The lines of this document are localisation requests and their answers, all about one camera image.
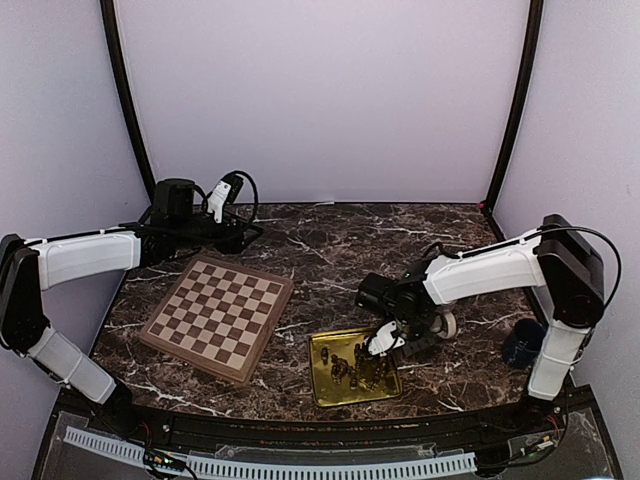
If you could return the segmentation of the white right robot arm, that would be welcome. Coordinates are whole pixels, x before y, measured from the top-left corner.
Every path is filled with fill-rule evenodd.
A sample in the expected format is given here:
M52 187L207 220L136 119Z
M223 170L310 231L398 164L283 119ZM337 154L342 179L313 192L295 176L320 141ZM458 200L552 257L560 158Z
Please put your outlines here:
M603 260L585 240L587 232L553 214L516 238L464 252L425 253L397 278L368 274L355 303L384 322L366 339L366 350L384 356L425 336L450 336L445 308L461 299L544 288L553 303L552 315L529 377L528 397L510 413L517 432L534 432L547 420L547 402L560 393L607 307Z

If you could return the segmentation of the wooden chess board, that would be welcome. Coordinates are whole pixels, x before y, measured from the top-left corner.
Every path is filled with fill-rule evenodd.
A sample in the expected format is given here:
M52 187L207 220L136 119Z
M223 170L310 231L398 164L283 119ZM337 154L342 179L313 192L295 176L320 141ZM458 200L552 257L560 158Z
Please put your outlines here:
M249 382L293 292L289 278L198 255L140 342L238 385Z

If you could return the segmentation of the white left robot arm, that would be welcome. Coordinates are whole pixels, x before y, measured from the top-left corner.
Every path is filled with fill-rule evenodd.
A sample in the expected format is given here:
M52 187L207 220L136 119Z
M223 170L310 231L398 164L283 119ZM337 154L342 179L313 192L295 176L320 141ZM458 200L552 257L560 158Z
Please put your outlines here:
M211 192L192 180L169 178L155 186L152 204L136 222L66 236L1 240L1 345L27 357L62 384L103 405L101 417L120 436L141 427L129 390L58 332L46 317L42 294L63 283L178 259L187 247L238 253L255 219L227 212L249 174L227 173Z

